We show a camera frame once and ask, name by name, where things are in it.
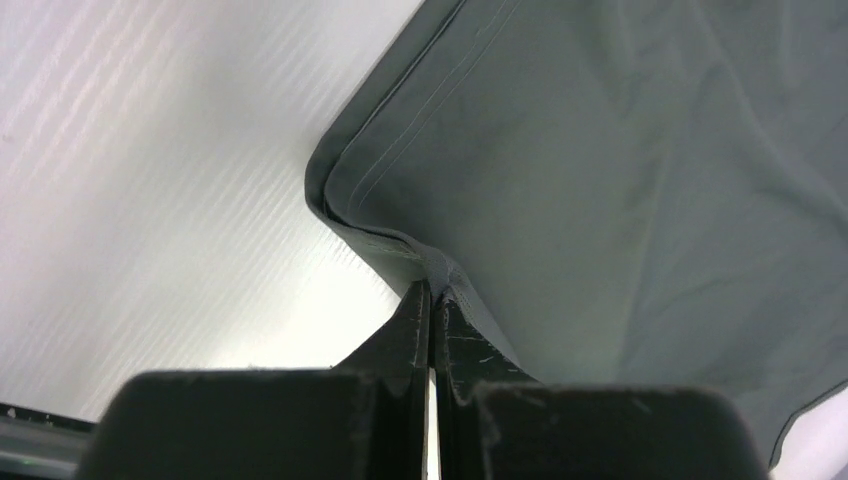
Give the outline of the grey t-shirt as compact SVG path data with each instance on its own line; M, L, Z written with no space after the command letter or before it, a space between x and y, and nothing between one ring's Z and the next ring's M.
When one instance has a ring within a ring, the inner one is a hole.
M305 194L535 378L707 386L770 465L846 386L843 1L426 1Z

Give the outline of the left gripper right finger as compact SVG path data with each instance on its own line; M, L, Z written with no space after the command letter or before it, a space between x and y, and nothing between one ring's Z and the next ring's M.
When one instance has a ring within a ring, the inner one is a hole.
M542 384L458 303L433 313L445 479L764 479L746 427L697 389Z

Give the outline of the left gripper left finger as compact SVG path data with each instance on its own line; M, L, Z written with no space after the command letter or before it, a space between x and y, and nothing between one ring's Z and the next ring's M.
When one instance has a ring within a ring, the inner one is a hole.
M330 369L156 371L110 403L80 479L421 479L431 293Z

